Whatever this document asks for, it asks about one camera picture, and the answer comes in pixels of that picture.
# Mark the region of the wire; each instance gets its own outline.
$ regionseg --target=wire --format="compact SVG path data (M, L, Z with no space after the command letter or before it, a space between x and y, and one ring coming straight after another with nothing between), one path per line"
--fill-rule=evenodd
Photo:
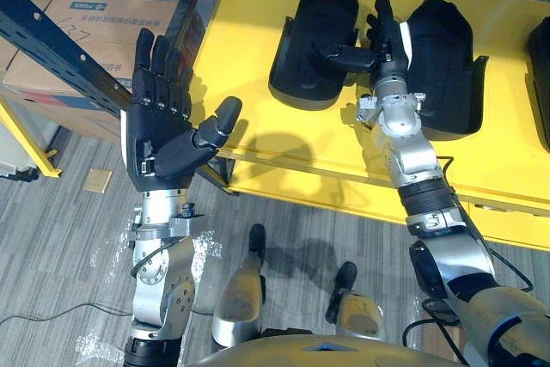
M198 315L206 315L208 317L214 316L214 313L203 313L202 311L197 311L196 309L192 309L191 312Z
M6 317L6 318L4 318L0 321L0 326L2 324L4 324L6 321L13 320L15 318L20 318L22 320L35 321L35 322L51 321L51 320L55 320L56 318L59 318L59 317L65 315L65 314L68 314L68 313L70 313L71 311L73 311L75 309L79 309L81 307L92 307L94 309L98 309L99 311L103 311L106 314L115 315L117 317L129 317L130 315L132 315L132 313L126 313L121 309L114 309L114 308L109 307L108 305L102 304L102 303L81 303L81 304L75 305L74 307L66 309L65 311L62 311L58 314L52 315L50 317L45 317L45 318L38 317L36 315L26 315L26 314L10 315L9 317Z
M413 328L418 327L418 326L422 326L424 324L435 324L436 322L437 322L436 320L434 320L433 318L430 318L430 319L426 319L426 320L413 321L411 324L406 326L405 329L403 330L403 334L401 335L401 341L403 342L403 346L404 347L409 346L406 342L406 337L409 335L409 333L411 332L411 330Z
M445 165L443 165L443 178L445 179L445 181L447 181L447 185L448 185L449 181L447 180L447 170L449 169L450 164L453 163L455 158L453 156L438 156L437 159L447 159L448 160L445 163ZM489 253L491 255L493 255L495 258L497 258L505 266L510 268L527 285L526 287L520 288L521 291L531 292L535 288L535 286L533 285L531 280L523 272L521 272L519 269L517 269L517 267L515 267L511 262L509 262L505 257L503 257L502 255L497 253L494 249L492 249L491 247L489 247L486 244L485 240L483 239L483 236L481 235L481 233L479 232L479 230L475 226L474 222L472 221L470 216L466 213L466 211L464 211L464 208L460 204L460 201L458 200L458 197L456 196L456 194L455 194L455 202L457 203L457 205L459 205L459 208L461 209L461 215L466 216L468 227L476 234L477 238L480 239L483 242L483 245L485 246L487 251L489 251Z
M164 245L161 245L159 248L157 248L155 251L153 251L151 254L145 256L144 258L142 258L140 261L137 262L137 264L135 266L133 266L130 270L130 275L133 277L133 278L136 278L138 276L138 272L139 272L139 268L141 268L142 266L144 266L144 264L149 261L151 258L153 258L155 255L157 255L158 253L160 253L161 251L164 251L165 249L168 249L170 247L172 247L173 245L177 244L178 242L180 242L181 240L183 240L184 238L178 238L177 240L175 241L172 241L172 242L169 242L168 244L164 244Z
M411 324L406 326L405 330L403 330L403 335L401 336L401 341L403 342L404 347L408 347L407 342L406 342L406 337L408 336L410 331L413 328L418 327L418 326L422 326L424 324L436 324L439 327L439 330L441 331L441 334L443 334L443 337L447 341L447 344L449 344L450 349L456 355L456 358L458 358L458 360L461 363L463 363L465 365L469 365L468 361L466 361L466 359L464 358L461 351L456 346L455 342L453 341L453 339L451 338L451 336L449 335L449 333L447 332L447 330L445 329L443 324L441 322L439 322L439 320L436 320L435 318L429 318L429 319L426 319L426 320L418 320L418 321L412 322Z
M437 159L446 159L447 162L445 163L445 165L443 165L443 178L445 179L445 181L447 182L447 185L449 184L449 181L447 180L447 169L449 169L450 167L450 164L453 163L453 161L455 160L455 157L454 156L437 156Z
M521 291L525 292L531 292L535 286L531 282L531 280L520 270L518 270L511 262L509 262L505 257L497 253L494 249L491 247L488 247L486 245L486 248L489 250L491 255L493 255L495 258L497 258L500 262L502 262L505 266L510 268L525 284L527 284L526 287L520 288Z

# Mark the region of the black foam padding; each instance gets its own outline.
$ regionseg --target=black foam padding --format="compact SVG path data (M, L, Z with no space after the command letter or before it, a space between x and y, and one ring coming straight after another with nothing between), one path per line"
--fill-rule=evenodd
M547 150L550 148L550 17L529 36L529 55L533 62L535 93Z
M425 93L422 125L459 138L483 120L483 82L488 57L473 61L473 33L453 3L424 0L408 19L412 62L407 87Z
M330 67L315 51L355 44L358 0L300 0L294 20L287 18L269 78L272 94L307 110L330 107L338 98L345 71Z

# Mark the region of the silver metal joint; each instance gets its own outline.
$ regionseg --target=silver metal joint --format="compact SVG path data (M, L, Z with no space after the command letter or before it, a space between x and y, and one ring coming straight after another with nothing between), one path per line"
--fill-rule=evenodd
M406 218L406 225L415 235L437 233L453 227L466 227L460 211L455 206L425 214L411 215Z
M142 222L145 224L167 223L170 218L181 215L186 203L185 189L148 191L143 196Z
M398 76L385 77L375 84L372 94L383 99L388 95L407 95L405 79Z

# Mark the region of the yellow table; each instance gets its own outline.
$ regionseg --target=yellow table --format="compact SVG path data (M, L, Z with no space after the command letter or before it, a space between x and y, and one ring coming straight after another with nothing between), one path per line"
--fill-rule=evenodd
M198 122L212 113L224 97L237 96L243 101L240 121L220 155L260 164L256 168L267 165L322 175L315 179L323 184L320 191L308 192L306 174L293 175L303 185L289 187L281 195L277 188L268 187L273 180L266 180L266 174L240 178L238 162L231 182L235 189L373 217L374 210L351 195L358 188L360 193L368 188L368 194L382 191L397 200L378 210L378 217L401 222L402 207L388 189L382 156L370 133L355 125L355 103L364 89L344 88L336 103L320 112L287 107L269 92L269 72L284 18L294 16L298 1L220 0L194 65L192 120ZM391 1L398 19L405 20L423 0ZM472 204L550 217L550 154L537 135L529 103L529 58L524 51L529 33L550 13L550 5L533 0L448 1L458 6L473 28L474 56L490 57L481 130L467 138L433 143L438 155L455 157L449 181L461 199ZM357 27L363 36L374 0L359 0L359 4ZM261 191L250 189L253 181L262 186ZM334 191L344 195L321 196ZM550 218L547 221L532 231L536 242L530 242L532 234L523 231L523 244L550 248ZM510 235L500 239L522 243Z

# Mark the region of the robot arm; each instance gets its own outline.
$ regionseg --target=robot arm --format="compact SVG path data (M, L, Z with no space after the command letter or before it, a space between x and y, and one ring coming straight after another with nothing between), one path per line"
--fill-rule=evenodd
M360 98L357 119L372 130L391 181L418 240L410 247L417 280L443 299L489 365L544 365L550 361L548 308L529 294L498 285L483 237L444 179L421 131L422 95L406 89L408 60L389 0L370 16L372 96Z
M193 240L205 217L186 202L196 168L223 146L241 111L227 98L195 129L188 121L191 72L180 72L180 54L163 36L142 29L136 44L133 95L126 115L126 170L143 203L130 233L131 275L136 279L124 366L176 366L193 306Z

